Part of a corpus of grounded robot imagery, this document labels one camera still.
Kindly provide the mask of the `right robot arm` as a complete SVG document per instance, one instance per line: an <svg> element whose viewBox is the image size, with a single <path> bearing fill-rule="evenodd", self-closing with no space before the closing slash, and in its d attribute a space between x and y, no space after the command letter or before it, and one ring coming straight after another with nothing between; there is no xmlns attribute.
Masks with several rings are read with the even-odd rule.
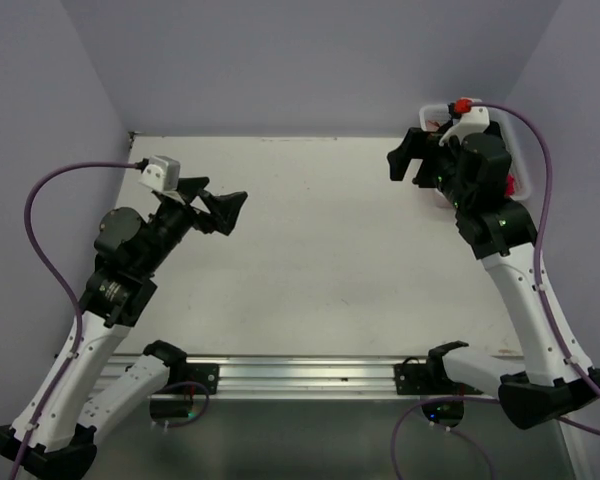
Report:
<svg viewBox="0 0 600 480"><path fill-rule="evenodd" d="M443 142L441 134L407 131L387 155L390 178L435 189L455 209L460 236L494 282L517 334L524 360L508 362L463 341L432 348L420 379L437 392L465 384L497 399L522 430L578 410L600 393L600 368L572 335L542 263L528 210L507 193L512 159L497 135L472 133Z"/></svg>

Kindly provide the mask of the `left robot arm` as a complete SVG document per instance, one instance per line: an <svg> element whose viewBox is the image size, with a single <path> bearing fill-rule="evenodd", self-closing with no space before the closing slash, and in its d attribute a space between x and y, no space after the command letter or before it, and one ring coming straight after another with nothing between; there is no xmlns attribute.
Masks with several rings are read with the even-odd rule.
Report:
<svg viewBox="0 0 600 480"><path fill-rule="evenodd" d="M10 476L26 470L37 479L81 479L99 445L149 395L191 385L186 354L164 341L149 344L136 362L99 394L94 386L120 343L154 295L156 270L190 230L229 235L248 195L215 196L208 178L179 180L160 193L149 217L120 207L101 220L94 242L95 270L68 338L26 409L0 426L0 455Z"/></svg>

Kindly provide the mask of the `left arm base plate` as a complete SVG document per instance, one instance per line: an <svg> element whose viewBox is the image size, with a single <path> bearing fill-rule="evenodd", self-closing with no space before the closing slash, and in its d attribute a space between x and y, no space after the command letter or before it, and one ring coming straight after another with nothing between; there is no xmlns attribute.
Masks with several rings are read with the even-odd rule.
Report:
<svg viewBox="0 0 600 480"><path fill-rule="evenodd" d="M193 382L193 385L184 387L184 390L190 396L198 393L203 394L203 390L199 385L203 385L210 395L215 395L219 378L220 367L215 363L187 363L180 374L181 381Z"/></svg>

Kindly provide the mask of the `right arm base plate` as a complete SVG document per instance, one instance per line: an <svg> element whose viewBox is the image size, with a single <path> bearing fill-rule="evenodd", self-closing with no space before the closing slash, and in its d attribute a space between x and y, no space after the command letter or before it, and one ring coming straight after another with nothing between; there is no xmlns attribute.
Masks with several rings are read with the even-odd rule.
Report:
<svg viewBox="0 0 600 480"><path fill-rule="evenodd" d="M394 385L399 396L436 395L440 392L431 372L424 363L397 363L393 365Z"/></svg>

